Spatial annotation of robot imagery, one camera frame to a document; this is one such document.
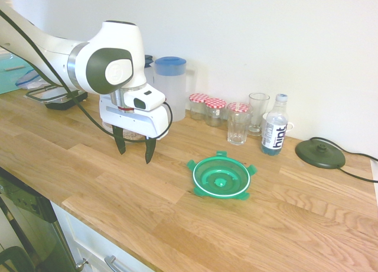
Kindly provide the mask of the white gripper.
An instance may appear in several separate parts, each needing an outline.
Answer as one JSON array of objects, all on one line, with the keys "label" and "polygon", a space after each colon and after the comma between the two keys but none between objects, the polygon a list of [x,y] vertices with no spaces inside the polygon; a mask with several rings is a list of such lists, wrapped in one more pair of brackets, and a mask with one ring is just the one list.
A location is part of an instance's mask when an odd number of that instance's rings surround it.
[{"label": "white gripper", "polygon": [[99,109],[102,121],[112,125],[113,137],[120,154],[126,152],[123,129],[148,137],[145,140],[145,161],[149,164],[154,155],[156,139],[168,133],[169,121],[166,109],[158,106],[151,111],[134,109],[133,112],[125,112],[111,102],[110,96],[100,96]]}]

